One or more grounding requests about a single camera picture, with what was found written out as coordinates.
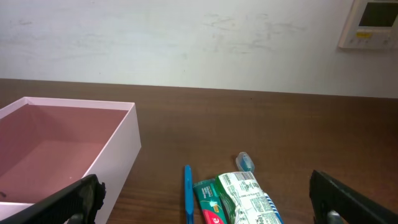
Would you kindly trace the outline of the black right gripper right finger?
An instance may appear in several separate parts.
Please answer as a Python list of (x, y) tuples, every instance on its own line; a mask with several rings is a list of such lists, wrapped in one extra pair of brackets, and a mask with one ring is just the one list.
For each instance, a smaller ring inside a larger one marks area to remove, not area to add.
[(396, 213), (322, 171), (312, 172), (309, 197), (315, 224), (397, 223)]

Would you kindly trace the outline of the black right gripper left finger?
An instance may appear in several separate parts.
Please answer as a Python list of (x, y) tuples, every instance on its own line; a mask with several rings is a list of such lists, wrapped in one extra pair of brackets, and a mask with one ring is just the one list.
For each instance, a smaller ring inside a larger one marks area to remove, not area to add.
[(105, 183), (90, 174), (1, 220), (1, 224), (95, 224), (105, 196)]

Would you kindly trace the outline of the green red toothpaste tube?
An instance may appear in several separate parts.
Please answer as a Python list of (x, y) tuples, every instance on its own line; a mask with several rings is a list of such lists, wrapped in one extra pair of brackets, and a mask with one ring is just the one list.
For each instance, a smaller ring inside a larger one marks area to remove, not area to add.
[(215, 179), (203, 180), (193, 185), (206, 224), (227, 224), (227, 219), (218, 196)]

